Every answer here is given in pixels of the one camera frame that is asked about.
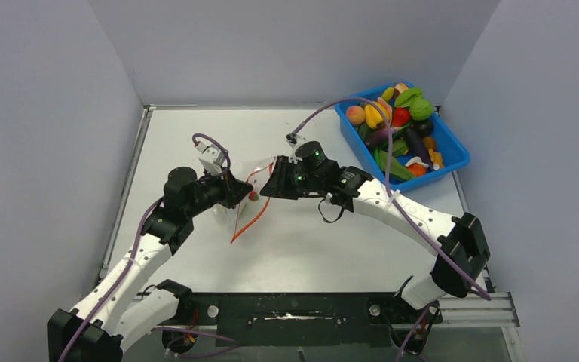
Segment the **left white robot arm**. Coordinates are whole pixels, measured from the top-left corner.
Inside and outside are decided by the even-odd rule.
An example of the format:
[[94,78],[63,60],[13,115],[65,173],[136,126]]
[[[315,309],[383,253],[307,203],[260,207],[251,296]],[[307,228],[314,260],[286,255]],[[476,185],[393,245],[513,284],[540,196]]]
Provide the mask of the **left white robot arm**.
[[194,217],[217,204],[235,208],[252,190],[229,171],[202,177],[190,167],[170,171],[163,196],[142,216],[126,256],[74,307],[51,316],[49,359],[120,361],[138,339],[172,318],[189,293],[176,282],[166,282],[136,305],[132,301],[192,233]]

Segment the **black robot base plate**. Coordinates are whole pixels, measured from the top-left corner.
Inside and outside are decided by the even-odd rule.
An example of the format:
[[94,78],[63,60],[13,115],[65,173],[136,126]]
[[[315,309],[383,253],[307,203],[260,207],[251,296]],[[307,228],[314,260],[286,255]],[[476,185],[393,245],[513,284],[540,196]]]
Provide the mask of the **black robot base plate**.
[[388,324],[412,326],[420,313],[393,292],[193,292],[168,321],[214,327],[242,346],[388,347]]

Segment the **clear zip top bag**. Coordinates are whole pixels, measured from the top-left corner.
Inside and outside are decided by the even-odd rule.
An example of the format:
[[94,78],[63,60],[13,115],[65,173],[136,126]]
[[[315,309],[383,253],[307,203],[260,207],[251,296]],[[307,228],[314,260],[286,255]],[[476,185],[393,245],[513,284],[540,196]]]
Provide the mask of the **clear zip top bag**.
[[269,157],[242,163],[235,176],[251,185],[253,190],[234,208],[220,204],[213,207],[214,219],[231,244],[250,229],[267,210],[271,198],[262,196],[261,191],[271,178],[276,159]]

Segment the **red toy chili pepper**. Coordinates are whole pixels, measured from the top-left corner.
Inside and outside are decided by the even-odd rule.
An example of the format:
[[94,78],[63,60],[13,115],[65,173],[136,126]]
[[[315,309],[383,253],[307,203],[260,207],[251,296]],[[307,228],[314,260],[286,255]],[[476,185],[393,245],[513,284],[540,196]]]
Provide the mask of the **red toy chili pepper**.
[[252,202],[257,202],[259,200],[259,194],[255,191],[251,191],[248,194],[248,199]]

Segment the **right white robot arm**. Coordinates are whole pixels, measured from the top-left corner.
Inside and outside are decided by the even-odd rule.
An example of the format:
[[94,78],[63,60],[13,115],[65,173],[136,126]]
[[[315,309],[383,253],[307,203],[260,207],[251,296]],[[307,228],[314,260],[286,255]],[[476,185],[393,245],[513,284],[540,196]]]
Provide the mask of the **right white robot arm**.
[[383,222],[435,256],[428,271],[412,276],[397,292],[394,312],[400,320],[414,321],[426,305],[446,295],[491,298],[476,281],[491,256],[477,217],[453,216],[419,204],[358,167],[338,165],[317,141],[294,147],[291,156],[277,157],[260,194],[287,200],[319,198]]

